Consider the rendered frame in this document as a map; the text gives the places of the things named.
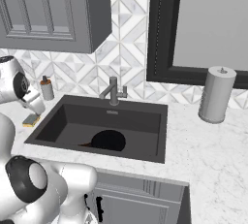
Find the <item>grey soap dispenser bottle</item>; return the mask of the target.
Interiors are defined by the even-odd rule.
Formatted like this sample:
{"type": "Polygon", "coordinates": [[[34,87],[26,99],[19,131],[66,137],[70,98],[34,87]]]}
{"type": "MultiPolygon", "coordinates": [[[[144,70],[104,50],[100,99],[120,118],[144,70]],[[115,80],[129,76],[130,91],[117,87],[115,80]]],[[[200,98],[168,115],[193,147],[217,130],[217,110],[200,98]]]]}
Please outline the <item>grey soap dispenser bottle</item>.
{"type": "Polygon", "coordinates": [[[50,101],[54,98],[53,87],[51,80],[47,76],[43,76],[40,82],[43,97],[46,101],[50,101]]]}

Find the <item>black framed window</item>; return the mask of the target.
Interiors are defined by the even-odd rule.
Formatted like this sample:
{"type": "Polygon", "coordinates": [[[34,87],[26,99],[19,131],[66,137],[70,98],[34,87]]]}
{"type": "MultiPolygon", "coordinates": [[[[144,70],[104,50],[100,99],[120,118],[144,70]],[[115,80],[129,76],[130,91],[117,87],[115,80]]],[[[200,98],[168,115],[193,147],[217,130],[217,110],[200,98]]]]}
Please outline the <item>black framed window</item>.
{"type": "Polygon", "coordinates": [[[150,0],[146,79],[203,85],[212,66],[248,89],[248,0],[150,0]]]}

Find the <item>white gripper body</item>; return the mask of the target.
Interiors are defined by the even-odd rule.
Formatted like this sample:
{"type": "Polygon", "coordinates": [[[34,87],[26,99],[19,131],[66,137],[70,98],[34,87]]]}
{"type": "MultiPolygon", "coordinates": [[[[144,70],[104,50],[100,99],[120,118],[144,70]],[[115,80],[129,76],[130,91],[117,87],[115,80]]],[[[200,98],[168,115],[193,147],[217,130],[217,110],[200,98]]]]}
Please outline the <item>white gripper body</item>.
{"type": "Polygon", "coordinates": [[[23,107],[33,111],[36,115],[41,115],[46,110],[40,93],[33,87],[28,89],[20,103],[23,107]]]}

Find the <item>grey paper towel roll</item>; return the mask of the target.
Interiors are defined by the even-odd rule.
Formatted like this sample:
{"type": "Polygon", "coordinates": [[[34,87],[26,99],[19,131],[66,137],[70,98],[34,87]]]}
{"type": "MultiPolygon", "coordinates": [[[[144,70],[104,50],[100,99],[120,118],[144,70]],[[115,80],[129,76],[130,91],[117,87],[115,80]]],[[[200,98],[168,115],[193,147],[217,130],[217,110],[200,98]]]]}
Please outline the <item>grey paper towel roll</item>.
{"type": "Polygon", "coordinates": [[[201,95],[199,117],[205,122],[219,124],[225,120],[236,71],[224,66],[210,67],[201,95]]]}

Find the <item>grey base cupboard door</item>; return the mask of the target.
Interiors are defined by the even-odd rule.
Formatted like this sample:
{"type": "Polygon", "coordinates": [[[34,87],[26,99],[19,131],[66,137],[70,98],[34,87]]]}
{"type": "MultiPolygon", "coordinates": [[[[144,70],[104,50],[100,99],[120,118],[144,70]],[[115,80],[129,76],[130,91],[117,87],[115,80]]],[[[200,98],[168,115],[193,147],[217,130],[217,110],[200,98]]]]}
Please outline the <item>grey base cupboard door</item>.
{"type": "Polygon", "coordinates": [[[186,182],[98,173],[96,187],[84,199],[99,224],[192,224],[186,182]],[[98,219],[98,196],[103,198],[102,223],[98,219]]]}

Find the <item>dark grey sink basin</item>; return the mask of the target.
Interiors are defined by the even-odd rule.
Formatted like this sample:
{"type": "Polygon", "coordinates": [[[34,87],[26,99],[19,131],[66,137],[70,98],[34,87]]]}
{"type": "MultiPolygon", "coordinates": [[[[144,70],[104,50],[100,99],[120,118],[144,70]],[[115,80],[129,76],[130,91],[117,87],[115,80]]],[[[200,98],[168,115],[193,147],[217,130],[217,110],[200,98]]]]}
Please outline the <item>dark grey sink basin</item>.
{"type": "Polygon", "coordinates": [[[164,163],[168,107],[166,105],[65,95],[27,138],[29,144],[164,163]],[[122,133],[122,151],[81,146],[104,130],[122,133]]]}

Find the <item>black pan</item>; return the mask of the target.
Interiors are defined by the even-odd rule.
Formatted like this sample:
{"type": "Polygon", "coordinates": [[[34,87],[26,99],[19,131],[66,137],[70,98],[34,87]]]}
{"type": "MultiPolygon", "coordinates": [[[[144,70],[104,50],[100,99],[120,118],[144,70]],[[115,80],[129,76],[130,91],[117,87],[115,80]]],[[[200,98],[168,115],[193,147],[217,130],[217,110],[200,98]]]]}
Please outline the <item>black pan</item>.
{"type": "Polygon", "coordinates": [[[126,145],[126,139],[122,133],[115,130],[104,130],[97,133],[88,144],[81,146],[94,147],[107,150],[122,151],[126,145]]]}

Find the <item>grey wall cupboard door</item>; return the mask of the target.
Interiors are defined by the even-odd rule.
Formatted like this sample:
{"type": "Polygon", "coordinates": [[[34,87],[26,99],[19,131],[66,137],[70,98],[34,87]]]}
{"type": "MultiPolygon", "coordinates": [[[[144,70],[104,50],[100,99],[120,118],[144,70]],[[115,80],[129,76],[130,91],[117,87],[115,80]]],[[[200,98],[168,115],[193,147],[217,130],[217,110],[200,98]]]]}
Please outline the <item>grey wall cupboard door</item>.
{"type": "Polygon", "coordinates": [[[0,0],[0,48],[92,53],[110,33],[110,0],[0,0]]]}

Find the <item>yellow and grey sponge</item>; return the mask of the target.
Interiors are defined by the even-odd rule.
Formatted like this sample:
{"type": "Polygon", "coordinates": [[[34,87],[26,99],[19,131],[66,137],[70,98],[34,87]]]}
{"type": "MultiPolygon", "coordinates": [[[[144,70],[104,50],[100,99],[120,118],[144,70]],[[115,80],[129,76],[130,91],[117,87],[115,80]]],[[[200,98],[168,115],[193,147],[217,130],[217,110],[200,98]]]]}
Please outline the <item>yellow and grey sponge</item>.
{"type": "Polygon", "coordinates": [[[22,125],[24,127],[34,127],[35,124],[40,120],[40,116],[34,113],[29,114],[23,121],[22,125]]]}

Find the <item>grey metal tap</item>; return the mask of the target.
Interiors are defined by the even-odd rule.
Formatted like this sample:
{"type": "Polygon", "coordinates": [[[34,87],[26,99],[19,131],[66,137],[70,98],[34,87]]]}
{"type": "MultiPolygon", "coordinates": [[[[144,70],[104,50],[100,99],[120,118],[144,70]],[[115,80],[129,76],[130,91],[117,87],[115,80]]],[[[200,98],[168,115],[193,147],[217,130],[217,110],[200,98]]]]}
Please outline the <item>grey metal tap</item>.
{"type": "Polygon", "coordinates": [[[110,77],[109,86],[99,95],[99,98],[104,100],[108,94],[110,94],[109,103],[112,106],[117,106],[119,104],[119,98],[126,98],[128,96],[127,86],[124,85],[123,90],[119,92],[117,88],[117,77],[110,77]]]}

